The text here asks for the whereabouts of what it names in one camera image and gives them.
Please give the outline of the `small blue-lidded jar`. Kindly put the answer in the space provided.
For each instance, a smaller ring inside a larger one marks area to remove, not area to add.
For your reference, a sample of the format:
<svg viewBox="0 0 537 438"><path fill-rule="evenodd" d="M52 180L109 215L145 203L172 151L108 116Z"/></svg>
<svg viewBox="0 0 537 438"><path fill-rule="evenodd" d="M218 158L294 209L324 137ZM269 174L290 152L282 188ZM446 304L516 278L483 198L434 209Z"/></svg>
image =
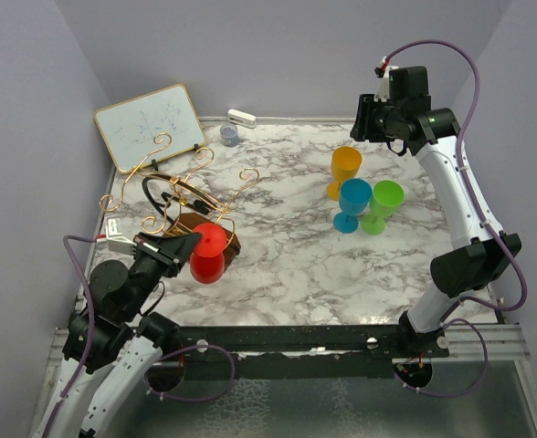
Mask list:
<svg viewBox="0 0 537 438"><path fill-rule="evenodd" d="M237 126L233 124L224 124L219 130L222 142L227 147L236 147L239 143Z"/></svg>

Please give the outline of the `white eraser block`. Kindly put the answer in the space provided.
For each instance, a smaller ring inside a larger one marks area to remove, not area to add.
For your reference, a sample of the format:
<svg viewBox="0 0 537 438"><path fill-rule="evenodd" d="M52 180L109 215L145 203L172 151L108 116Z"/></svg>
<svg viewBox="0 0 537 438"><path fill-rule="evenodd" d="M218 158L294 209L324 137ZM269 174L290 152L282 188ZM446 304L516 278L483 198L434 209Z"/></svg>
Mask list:
<svg viewBox="0 0 537 438"><path fill-rule="evenodd" d="M248 129L255 129L257 126L257 118L254 115L238 109L229 109L226 116L230 123L238 126Z"/></svg>

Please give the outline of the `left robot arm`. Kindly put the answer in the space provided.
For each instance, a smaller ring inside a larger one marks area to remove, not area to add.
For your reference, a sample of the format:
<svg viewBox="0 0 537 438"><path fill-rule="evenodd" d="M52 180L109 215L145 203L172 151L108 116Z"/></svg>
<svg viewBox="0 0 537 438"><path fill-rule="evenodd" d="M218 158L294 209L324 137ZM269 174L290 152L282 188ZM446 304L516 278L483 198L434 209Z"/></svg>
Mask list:
<svg viewBox="0 0 537 438"><path fill-rule="evenodd" d="M130 266L106 260L82 278L87 305L70 316L57 388L37 437L101 437L141 375L175 354L177 325L142 306L163 278L178 276L201 238L139 233L128 244Z"/></svg>

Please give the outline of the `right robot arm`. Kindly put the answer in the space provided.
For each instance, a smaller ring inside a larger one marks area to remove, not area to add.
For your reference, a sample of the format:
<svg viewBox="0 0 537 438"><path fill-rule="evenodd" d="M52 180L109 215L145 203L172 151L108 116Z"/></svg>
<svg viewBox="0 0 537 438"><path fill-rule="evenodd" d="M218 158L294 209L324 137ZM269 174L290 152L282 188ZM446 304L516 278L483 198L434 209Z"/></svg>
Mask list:
<svg viewBox="0 0 537 438"><path fill-rule="evenodd" d="M390 144L400 140L423 167L441 202L452 249L430 263L427 292L398 323L397 349L415 357L442 333L444 315L458 301L498 279L521 250L491 212L465 154L457 143L458 120L451 109L432 107L424 67L380 67L374 94L359 98L353 140Z"/></svg>

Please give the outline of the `black front mounting rail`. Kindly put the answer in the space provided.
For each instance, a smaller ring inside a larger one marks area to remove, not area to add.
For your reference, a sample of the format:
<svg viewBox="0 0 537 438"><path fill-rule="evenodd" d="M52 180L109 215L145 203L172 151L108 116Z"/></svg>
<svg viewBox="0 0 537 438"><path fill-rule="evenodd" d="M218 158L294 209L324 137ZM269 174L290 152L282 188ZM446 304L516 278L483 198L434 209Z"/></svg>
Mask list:
<svg viewBox="0 0 537 438"><path fill-rule="evenodd" d="M364 352L375 360L445 358L448 349L437 340L442 330L411 335L401 325L318 326L183 326L167 360L180 348L218 346L231 353Z"/></svg>

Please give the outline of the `blue plastic wine glass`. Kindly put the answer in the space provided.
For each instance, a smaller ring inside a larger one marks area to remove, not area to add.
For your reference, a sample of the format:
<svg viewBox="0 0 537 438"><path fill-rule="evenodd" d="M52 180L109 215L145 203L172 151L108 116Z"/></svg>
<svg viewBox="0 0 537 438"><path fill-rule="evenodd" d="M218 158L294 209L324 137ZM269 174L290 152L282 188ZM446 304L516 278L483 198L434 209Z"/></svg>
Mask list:
<svg viewBox="0 0 537 438"><path fill-rule="evenodd" d="M355 232L358 216L365 210L372 194L372 186L365 180L352 178L345 181L339 193L340 212L333 218L334 228L343 234Z"/></svg>

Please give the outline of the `green plastic wine glass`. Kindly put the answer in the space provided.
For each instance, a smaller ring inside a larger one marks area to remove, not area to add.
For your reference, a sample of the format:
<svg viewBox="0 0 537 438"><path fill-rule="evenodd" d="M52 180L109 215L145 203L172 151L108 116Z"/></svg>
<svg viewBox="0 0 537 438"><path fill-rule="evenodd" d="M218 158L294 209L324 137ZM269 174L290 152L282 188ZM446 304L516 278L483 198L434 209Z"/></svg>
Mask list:
<svg viewBox="0 0 537 438"><path fill-rule="evenodd" d="M403 187L394 181L383 180L374 185L369 213L360 222L369 235L380 235L386 228L386 219L393 215L405 199Z"/></svg>

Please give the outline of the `small whiteboard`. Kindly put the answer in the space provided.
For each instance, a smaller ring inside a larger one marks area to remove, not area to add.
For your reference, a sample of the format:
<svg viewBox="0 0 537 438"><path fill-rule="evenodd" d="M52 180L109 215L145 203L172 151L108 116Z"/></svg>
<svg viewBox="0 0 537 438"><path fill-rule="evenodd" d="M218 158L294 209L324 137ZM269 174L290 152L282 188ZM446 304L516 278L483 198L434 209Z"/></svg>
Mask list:
<svg viewBox="0 0 537 438"><path fill-rule="evenodd" d="M161 162L205 144L184 85L176 84L98 109L94 120L118 172Z"/></svg>

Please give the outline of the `yellow plastic wine glass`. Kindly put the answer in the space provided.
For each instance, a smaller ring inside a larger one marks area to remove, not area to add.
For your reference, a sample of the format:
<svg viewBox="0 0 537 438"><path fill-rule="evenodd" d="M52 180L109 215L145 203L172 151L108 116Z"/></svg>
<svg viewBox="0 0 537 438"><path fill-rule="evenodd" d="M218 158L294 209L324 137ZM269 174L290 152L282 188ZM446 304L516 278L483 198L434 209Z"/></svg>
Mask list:
<svg viewBox="0 0 537 438"><path fill-rule="evenodd" d="M342 184L358 173L361 164L362 154L354 147L342 146L333 152L331 161L332 181L326 189L330 199L339 200Z"/></svg>

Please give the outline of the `red plastic wine glass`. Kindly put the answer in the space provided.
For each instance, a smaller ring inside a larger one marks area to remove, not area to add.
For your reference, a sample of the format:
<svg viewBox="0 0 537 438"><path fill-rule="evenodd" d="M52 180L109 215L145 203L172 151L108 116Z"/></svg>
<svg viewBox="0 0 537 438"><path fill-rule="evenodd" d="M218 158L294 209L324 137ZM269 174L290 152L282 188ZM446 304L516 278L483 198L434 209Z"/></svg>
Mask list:
<svg viewBox="0 0 537 438"><path fill-rule="evenodd" d="M201 239L190 256L192 277L203 284L215 283L225 272L226 234L213 223L200 224L194 232Z"/></svg>

